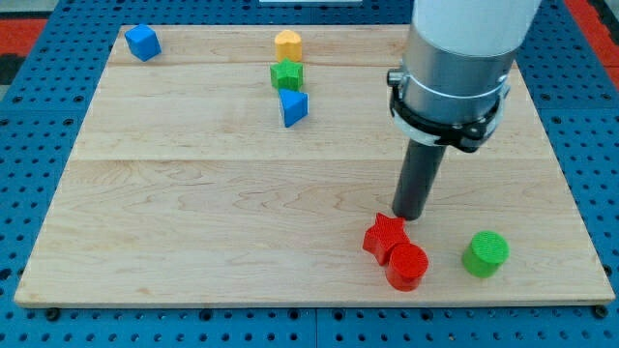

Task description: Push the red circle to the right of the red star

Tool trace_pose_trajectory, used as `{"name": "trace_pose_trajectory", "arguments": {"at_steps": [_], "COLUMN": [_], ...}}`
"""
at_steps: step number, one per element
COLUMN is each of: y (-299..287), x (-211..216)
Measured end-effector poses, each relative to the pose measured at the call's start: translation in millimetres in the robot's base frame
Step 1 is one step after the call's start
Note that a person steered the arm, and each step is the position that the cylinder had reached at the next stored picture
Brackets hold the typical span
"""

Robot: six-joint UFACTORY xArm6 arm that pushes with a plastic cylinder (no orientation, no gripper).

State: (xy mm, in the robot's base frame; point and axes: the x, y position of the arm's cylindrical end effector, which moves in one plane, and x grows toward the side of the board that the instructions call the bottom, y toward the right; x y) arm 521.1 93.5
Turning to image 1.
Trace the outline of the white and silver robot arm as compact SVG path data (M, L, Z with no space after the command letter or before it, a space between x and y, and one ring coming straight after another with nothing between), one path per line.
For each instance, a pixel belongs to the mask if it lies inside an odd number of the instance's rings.
M388 72L395 124L426 146L475 152L501 123L509 71L541 0L416 0Z

